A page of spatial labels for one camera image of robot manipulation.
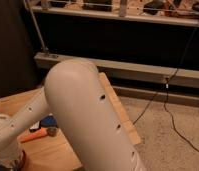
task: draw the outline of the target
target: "black wall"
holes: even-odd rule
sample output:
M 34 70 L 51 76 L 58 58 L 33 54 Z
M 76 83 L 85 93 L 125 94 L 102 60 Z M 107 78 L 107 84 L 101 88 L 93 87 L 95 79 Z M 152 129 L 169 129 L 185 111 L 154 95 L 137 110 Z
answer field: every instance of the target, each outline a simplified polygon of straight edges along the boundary
M 20 16 L 20 2 L 0 0 L 0 97 L 37 84 L 34 51 Z
M 178 67 L 193 27 L 36 14 L 51 52 Z M 199 28 L 181 68 L 199 70 Z

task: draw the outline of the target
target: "orange object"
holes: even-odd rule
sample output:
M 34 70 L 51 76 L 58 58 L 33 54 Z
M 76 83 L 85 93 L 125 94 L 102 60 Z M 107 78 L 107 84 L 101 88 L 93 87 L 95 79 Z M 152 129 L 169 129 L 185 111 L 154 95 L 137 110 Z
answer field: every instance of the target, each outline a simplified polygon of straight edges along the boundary
M 21 143 L 27 142 L 27 141 L 31 141 L 37 138 L 41 138 L 41 137 L 45 137 L 47 136 L 47 129 L 46 128 L 41 128 L 33 133 L 29 133 L 27 135 L 22 135 L 19 137 L 19 141 Z

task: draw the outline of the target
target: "power cord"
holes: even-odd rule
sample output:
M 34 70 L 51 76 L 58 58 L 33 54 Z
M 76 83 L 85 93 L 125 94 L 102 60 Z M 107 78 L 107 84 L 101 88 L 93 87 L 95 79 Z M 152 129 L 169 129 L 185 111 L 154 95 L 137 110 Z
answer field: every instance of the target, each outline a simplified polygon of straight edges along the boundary
M 169 100 L 169 85 L 168 85 L 168 81 L 167 81 L 167 84 L 166 84 L 166 90 L 167 90 L 166 99 L 165 99 L 165 101 L 164 101 L 163 106 L 164 106 L 165 111 L 166 111 L 167 113 L 169 113 L 169 115 L 171 116 L 171 121 L 172 121 L 173 130 L 176 132 L 176 134 L 177 134 L 180 138 L 182 138 L 185 142 L 187 142 L 187 143 L 190 145 L 190 147 L 192 147 L 195 151 L 197 151 L 197 152 L 199 153 L 199 149 L 196 148 L 196 147 L 191 143 L 191 141 L 189 141 L 187 138 L 185 138 L 185 136 L 183 136 L 183 135 L 176 129 L 174 116 L 173 116 L 173 114 L 168 110 L 167 105 L 166 105 L 166 104 L 168 103 L 168 100 Z
M 165 111 L 166 111 L 167 113 L 169 113 L 169 115 L 171 116 L 171 121 L 172 121 L 173 130 L 176 132 L 176 134 L 177 134 L 180 138 L 182 138 L 185 142 L 187 142 L 187 143 L 190 145 L 190 147 L 192 147 L 195 151 L 197 151 L 197 152 L 199 153 L 199 149 L 197 149 L 187 138 L 185 138 L 185 137 L 176 129 L 175 120 L 174 120 L 173 114 L 168 110 L 168 108 L 167 108 L 167 106 L 166 106 L 166 104 L 168 103 L 168 100 L 169 100 L 169 83 L 170 83 L 170 81 L 176 76 L 176 74 L 179 72 L 179 69 L 181 68 L 181 66 L 182 66 L 182 64 L 183 64 L 183 62 L 184 62 L 184 59 L 185 59 L 185 57 L 186 57 L 186 55 L 187 55 L 188 49 L 189 49 L 190 44 L 191 44 L 191 42 L 192 42 L 192 40 L 193 40 L 193 37 L 194 37 L 194 35 L 195 35 L 195 33 L 196 33 L 196 30 L 198 29 L 198 26 L 199 26 L 199 22 L 198 22 L 198 24 L 196 25 L 196 27 L 194 27 L 194 29 L 193 29 L 193 31 L 192 31 L 192 33 L 191 33 L 191 35 L 190 35 L 190 37 L 189 37 L 189 39 L 188 39 L 186 45 L 185 45 L 185 49 L 184 49 L 184 51 L 183 51 L 183 54 L 182 54 L 182 57 L 181 57 L 181 59 L 180 59 L 180 61 L 179 61 L 179 64 L 178 64 L 177 69 L 175 70 L 175 72 L 174 72 L 169 78 L 166 78 L 166 84 L 165 84 L 165 86 L 166 86 L 166 91 L 167 91 L 167 93 L 166 93 L 166 99 L 165 99 L 165 101 L 164 101 L 163 106 L 164 106 Z M 140 114 L 140 115 L 138 116 L 138 118 L 133 122 L 133 125 L 135 125 L 135 124 L 139 121 L 139 119 L 145 114 L 146 110 L 149 108 L 150 104 L 152 103 L 152 101 L 154 100 L 154 98 L 157 96 L 157 94 L 158 94 L 158 91 L 157 91 L 157 92 L 152 96 L 152 98 L 149 100 L 149 102 L 147 103 L 147 105 L 145 106 L 145 108 L 143 109 L 143 111 L 141 112 L 141 114 Z
M 133 125 L 135 125 L 139 119 L 145 114 L 146 110 L 149 108 L 150 104 L 152 103 L 152 101 L 155 99 L 155 97 L 157 96 L 157 94 L 159 93 L 159 91 L 157 91 L 149 100 L 149 102 L 147 103 L 147 105 L 145 106 L 145 108 L 142 110 L 142 112 L 138 115 L 137 119 L 135 121 L 133 121 Z

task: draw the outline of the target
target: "floor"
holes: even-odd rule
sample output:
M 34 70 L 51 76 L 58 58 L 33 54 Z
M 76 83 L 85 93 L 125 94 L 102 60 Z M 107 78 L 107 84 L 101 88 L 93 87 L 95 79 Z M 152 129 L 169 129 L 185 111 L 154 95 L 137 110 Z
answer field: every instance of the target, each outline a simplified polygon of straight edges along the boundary
M 131 120 L 135 120 L 148 100 L 120 97 Z M 167 104 L 177 130 L 199 149 L 199 107 Z M 136 148 L 149 171 L 199 171 L 199 153 L 172 129 L 171 117 L 162 102 L 152 102 L 136 123 L 142 143 Z

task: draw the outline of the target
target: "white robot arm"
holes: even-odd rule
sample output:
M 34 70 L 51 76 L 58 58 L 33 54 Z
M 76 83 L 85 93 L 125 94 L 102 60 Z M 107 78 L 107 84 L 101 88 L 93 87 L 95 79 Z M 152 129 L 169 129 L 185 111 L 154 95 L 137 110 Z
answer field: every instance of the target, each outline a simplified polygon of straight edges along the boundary
M 86 171 L 144 171 L 88 60 L 61 62 L 48 73 L 44 88 L 12 118 L 0 115 L 0 164 L 15 167 L 22 160 L 16 137 L 53 113 Z

